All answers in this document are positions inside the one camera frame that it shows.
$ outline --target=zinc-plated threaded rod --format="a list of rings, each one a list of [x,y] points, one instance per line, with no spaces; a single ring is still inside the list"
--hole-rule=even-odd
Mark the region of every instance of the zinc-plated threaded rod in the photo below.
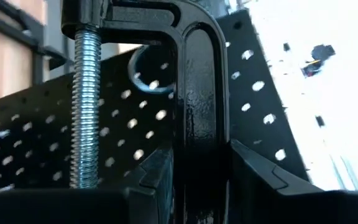
[[[95,188],[98,184],[99,86],[101,40],[97,32],[75,34],[70,187]]]

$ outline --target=wooden surface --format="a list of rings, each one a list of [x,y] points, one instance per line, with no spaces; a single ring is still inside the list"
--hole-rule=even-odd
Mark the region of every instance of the wooden surface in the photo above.
[[[47,5],[44,0],[7,0],[25,10],[42,24],[47,21]],[[8,24],[19,25],[0,12],[0,18]],[[32,53],[23,45],[0,34],[0,97],[30,87]]]

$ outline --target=black pegboard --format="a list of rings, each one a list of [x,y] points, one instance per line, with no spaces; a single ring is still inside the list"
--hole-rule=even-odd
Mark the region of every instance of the black pegboard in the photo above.
[[[172,96],[136,89],[127,76],[131,55],[110,58],[101,66],[101,187],[124,177],[172,138]],[[0,188],[68,186],[71,80],[71,74],[65,75],[0,99]],[[156,117],[158,113],[165,116]],[[139,149],[144,155],[136,160]]]
[[[248,11],[223,17],[219,25],[227,46],[231,138],[308,180]]]

